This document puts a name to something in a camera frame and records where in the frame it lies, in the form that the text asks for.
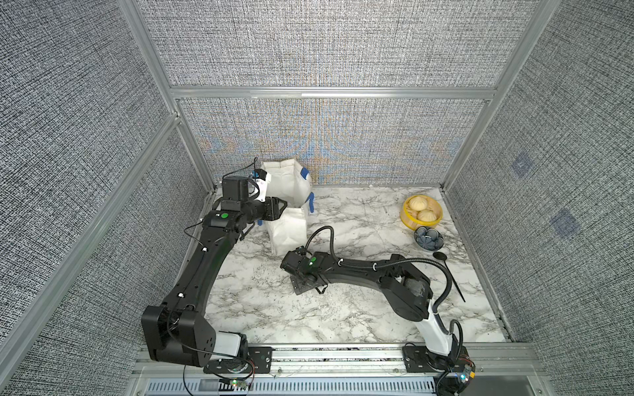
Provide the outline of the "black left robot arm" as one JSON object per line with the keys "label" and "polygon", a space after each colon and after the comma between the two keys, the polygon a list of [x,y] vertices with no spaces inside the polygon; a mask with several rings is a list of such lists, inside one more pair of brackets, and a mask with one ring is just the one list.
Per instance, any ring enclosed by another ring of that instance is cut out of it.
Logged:
{"label": "black left robot arm", "polygon": [[287,202],[267,195],[270,176],[256,169],[248,177],[225,176],[222,196],[198,223],[196,251],[173,290],[158,305],[146,307],[141,318],[146,346],[154,361],[204,367],[227,360],[249,362],[248,343],[241,333],[214,330],[206,320],[206,304],[216,277],[238,241],[255,224],[281,217]]}

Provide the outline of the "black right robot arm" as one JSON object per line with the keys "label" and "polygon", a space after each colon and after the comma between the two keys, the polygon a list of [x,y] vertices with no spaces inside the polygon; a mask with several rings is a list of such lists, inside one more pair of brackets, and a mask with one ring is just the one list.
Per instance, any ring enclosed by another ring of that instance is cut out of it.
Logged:
{"label": "black right robot arm", "polygon": [[[431,280],[417,264],[435,267],[445,276],[443,292],[436,297]],[[310,290],[324,292],[331,284],[343,283],[377,290],[386,298],[392,310],[415,324],[426,348],[434,356],[456,359],[462,346],[460,339],[446,328],[439,306],[449,296],[452,274],[444,265],[427,258],[406,258],[398,254],[386,260],[362,261],[337,257],[329,252],[308,251],[299,247],[282,259],[281,269],[291,276],[297,295]]]}

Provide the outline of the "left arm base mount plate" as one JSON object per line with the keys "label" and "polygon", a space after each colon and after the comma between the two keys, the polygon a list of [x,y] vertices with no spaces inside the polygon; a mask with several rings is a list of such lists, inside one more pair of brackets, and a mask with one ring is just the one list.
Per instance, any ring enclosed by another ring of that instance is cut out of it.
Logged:
{"label": "left arm base mount plate", "polygon": [[237,356],[227,353],[214,353],[204,366],[205,374],[221,376],[246,377],[252,374],[269,374],[272,367],[272,353],[270,346],[248,346],[239,350]]}

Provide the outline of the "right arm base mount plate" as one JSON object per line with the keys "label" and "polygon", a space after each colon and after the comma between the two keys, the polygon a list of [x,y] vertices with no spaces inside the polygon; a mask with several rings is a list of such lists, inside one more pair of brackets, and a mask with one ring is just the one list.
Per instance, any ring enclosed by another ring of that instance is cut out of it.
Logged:
{"label": "right arm base mount plate", "polygon": [[406,343],[402,355],[407,373],[442,373],[447,369],[445,357],[430,352],[424,345]]}

